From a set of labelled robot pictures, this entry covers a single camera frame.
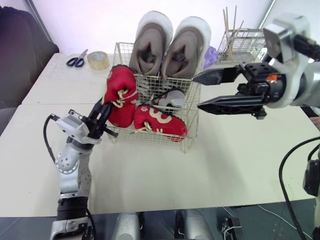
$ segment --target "tape roll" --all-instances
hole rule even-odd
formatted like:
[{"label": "tape roll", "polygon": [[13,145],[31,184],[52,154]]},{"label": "tape roll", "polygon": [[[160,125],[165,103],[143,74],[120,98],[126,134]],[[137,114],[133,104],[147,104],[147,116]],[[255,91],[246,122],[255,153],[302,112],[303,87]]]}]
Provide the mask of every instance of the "tape roll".
[{"label": "tape roll", "polygon": [[102,70],[109,67],[108,54],[103,51],[93,51],[86,59],[88,60],[90,67],[94,70]]}]

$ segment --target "wire basket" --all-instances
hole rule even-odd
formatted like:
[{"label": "wire basket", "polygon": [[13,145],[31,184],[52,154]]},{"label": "wire basket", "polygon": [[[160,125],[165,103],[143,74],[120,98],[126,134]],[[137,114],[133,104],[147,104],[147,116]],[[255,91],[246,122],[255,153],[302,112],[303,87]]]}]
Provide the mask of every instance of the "wire basket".
[{"label": "wire basket", "polygon": [[218,49],[218,62],[220,64],[256,62],[265,42],[262,29],[241,28],[235,36],[232,30],[229,30],[222,37]]},{"label": "wire basket", "polygon": [[[117,42],[114,49],[113,65],[129,65],[131,53],[133,50],[133,43]],[[184,92],[185,104],[183,108],[167,107],[155,105],[157,109],[170,113],[181,120],[187,126],[187,136],[178,136],[173,134],[155,133],[147,131],[136,132],[133,124],[128,128],[121,128],[113,126],[110,122],[107,122],[108,128],[119,133],[117,138],[112,138],[112,141],[131,141],[135,143],[144,144],[160,144],[166,146],[180,146],[183,152],[187,152],[195,139],[197,138],[198,121],[199,121],[199,109],[197,104],[200,101],[201,86],[196,82],[192,82],[191,79],[183,78],[171,78],[162,79],[158,76],[144,76],[135,74],[137,91],[139,92],[138,103],[143,104],[152,99],[156,99],[161,96],[164,92],[171,89],[172,87],[178,87]],[[170,139],[183,138],[180,142],[174,142]]]}]

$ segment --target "white shoe sole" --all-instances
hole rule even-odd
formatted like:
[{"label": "white shoe sole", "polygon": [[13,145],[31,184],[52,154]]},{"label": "white shoe sole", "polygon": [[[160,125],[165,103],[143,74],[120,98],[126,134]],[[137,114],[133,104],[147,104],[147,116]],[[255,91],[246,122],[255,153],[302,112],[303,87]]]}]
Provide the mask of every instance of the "white shoe sole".
[{"label": "white shoe sole", "polygon": [[143,15],[143,17],[139,21],[138,28],[136,30],[135,39],[137,39],[139,37],[140,32],[143,29],[143,27],[145,25],[151,24],[151,23],[158,24],[159,26],[162,27],[162,29],[166,35],[165,50],[167,50],[170,43],[171,43],[174,29],[173,29],[173,26],[172,26],[170,19],[166,15],[164,15],[163,13],[161,13],[159,11],[149,11],[145,15]]},{"label": "white shoe sole", "polygon": [[211,41],[211,28],[209,24],[200,17],[189,16],[180,22],[175,31],[174,37],[176,37],[185,28],[195,28],[201,33],[203,37],[203,48],[199,60],[202,61]]}]

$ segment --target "shoe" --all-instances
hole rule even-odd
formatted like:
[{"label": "shoe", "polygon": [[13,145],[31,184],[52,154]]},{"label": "shoe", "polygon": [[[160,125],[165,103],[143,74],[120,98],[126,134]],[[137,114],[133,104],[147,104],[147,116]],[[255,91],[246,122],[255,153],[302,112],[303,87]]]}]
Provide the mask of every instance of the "shoe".
[{"label": "shoe", "polygon": [[[151,105],[142,104],[134,112],[133,124],[139,131],[187,136],[186,124],[178,117],[165,113]],[[167,136],[171,141],[180,142],[184,137]]]},{"label": "shoe", "polygon": [[129,67],[142,75],[158,75],[172,37],[169,18],[158,11],[147,12],[138,24]]},{"label": "shoe", "polygon": [[173,87],[158,98],[146,102],[146,104],[182,109],[185,106],[185,94],[180,88]]},{"label": "shoe", "polygon": [[204,60],[211,40],[211,29],[200,17],[189,16],[176,29],[173,41],[166,52],[161,75],[190,79]]},{"label": "shoe", "polygon": [[108,121],[116,127],[127,128],[134,119],[138,99],[133,71],[125,65],[114,66],[106,80],[103,103],[113,103]]}]

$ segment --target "white wall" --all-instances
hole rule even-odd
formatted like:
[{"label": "white wall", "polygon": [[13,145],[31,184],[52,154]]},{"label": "white wall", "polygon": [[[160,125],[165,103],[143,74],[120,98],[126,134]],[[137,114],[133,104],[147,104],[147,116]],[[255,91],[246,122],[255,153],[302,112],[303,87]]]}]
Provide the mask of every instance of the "white wall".
[{"label": "white wall", "polygon": [[320,0],[276,0],[264,25],[283,12],[306,16],[310,23],[311,38],[320,43]]},{"label": "white wall", "polygon": [[[23,0],[0,0],[0,5],[23,6]],[[211,45],[224,34],[222,9],[228,6],[229,25],[237,5],[236,26],[256,28],[270,0],[33,0],[52,40],[62,53],[113,53],[115,42],[134,42],[140,18],[150,10],[166,14],[176,28],[188,16],[211,26]]]}]

